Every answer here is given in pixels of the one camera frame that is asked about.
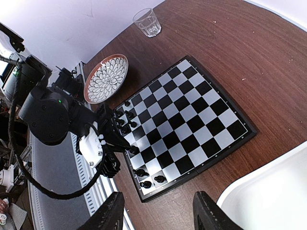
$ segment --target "glass cup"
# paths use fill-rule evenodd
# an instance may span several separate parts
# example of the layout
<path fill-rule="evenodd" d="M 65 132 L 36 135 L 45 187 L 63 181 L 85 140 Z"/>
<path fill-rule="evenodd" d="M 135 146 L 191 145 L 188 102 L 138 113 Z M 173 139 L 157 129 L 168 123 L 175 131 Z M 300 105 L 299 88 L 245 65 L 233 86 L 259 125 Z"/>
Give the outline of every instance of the glass cup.
<path fill-rule="evenodd" d="M 161 31 L 161 25 L 151 8 L 141 10 L 133 17 L 133 22 L 147 37 L 154 37 Z"/>

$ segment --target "patterned bowl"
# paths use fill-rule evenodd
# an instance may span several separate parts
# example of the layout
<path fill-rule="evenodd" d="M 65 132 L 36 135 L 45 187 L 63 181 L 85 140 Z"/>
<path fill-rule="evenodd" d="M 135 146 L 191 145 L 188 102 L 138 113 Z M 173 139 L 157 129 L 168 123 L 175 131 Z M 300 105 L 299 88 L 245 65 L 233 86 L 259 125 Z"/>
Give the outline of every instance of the patterned bowl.
<path fill-rule="evenodd" d="M 117 92 L 128 72 L 128 60 L 122 54 L 103 59 L 90 73 L 84 87 L 84 98 L 90 104 L 98 104 Z"/>

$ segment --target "chessboard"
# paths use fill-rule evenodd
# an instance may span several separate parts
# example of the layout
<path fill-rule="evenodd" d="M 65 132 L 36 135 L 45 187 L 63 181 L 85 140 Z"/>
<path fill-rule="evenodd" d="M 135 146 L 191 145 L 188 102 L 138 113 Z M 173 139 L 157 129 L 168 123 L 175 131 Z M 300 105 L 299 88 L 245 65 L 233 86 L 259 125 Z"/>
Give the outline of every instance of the chessboard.
<path fill-rule="evenodd" d="M 116 108 L 125 159 L 142 202 L 216 164 L 256 135 L 248 117 L 186 56 Z"/>

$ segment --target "brown wooden surface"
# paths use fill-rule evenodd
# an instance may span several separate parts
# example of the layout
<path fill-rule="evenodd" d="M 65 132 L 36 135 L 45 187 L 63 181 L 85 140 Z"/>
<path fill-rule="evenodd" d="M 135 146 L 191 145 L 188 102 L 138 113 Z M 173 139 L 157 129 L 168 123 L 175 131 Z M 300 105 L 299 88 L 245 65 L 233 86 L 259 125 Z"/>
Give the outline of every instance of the brown wooden surface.
<path fill-rule="evenodd" d="M 122 166 L 115 180 L 135 228 L 191 230 L 196 191 L 206 191 L 216 201 L 233 181 L 307 139 L 307 34 L 240 0 L 166 0 L 154 11 L 162 25 L 157 37 L 147 38 L 132 25 L 84 67 L 87 75 L 109 55 L 127 56 L 128 76 L 109 105 L 118 105 L 191 55 L 224 86 L 259 130 L 254 139 L 220 163 L 145 204 L 118 154 Z"/>

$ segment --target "black chess piece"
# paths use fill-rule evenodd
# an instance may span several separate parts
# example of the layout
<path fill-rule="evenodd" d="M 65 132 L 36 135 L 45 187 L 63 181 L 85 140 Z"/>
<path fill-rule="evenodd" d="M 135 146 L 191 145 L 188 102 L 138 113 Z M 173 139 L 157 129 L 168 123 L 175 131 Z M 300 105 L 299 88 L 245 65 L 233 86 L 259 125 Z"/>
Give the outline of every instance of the black chess piece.
<path fill-rule="evenodd" d="M 127 110 L 125 110 L 125 114 L 127 114 L 127 117 L 130 119 L 134 117 L 133 112 L 128 112 Z"/>
<path fill-rule="evenodd" d="M 129 132 L 129 129 L 127 126 L 117 126 L 118 129 L 122 131 L 123 134 L 127 134 Z"/>
<path fill-rule="evenodd" d="M 145 176 L 146 174 L 144 169 L 133 170 L 133 173 L 137 176 Z"/>
<path fill-rule="evenodd" d="M 116 116 L 120 117 L 120 116 L 123 116 L 123 112 L 122 111 L 117 111 L 116 109 L 113 111 Z"/>
<path fill-rule="evenodd" d="M 128 107 L 130 105 L 129 101 L 125 101 L 125 106 Z"/>
<path fill-rule="evenodd" d="M 122 126 L 124 123 L 125 123 L 125 121 L 123 120 L 123 119 L 116 119 L 115 120 L 120 126 Z"/>
<path fill-rule="evenodd" d="M 140 182 L 140 186 L 143 188 L 150 188 L 152 183 L 150 181 Z"/>
<path fill-rule="evenodd" d="M 163 183 L 164 182 L 164 180 L 165 180 L 165 177 L 163 177 L 163 176 L 156 176 L 155 178 L 154 178 L 154 180 L 155 181 L 157 181 L 158 183 Z"/>
<path fill-rule="evenodd" d="M 135 121 L 129 121 L 129 125 L 131 125 L 132 128 L 135 128 L 138 124 Z"/>
<path fill-rule="evenodd" d="M 140 152 L 139 148 L 134 146 L 134 145 L 131 145 L 130 149 L 128 149 L 128 150 L 129 150 L 130 153 L 132 153 L 134 155 Z"/>

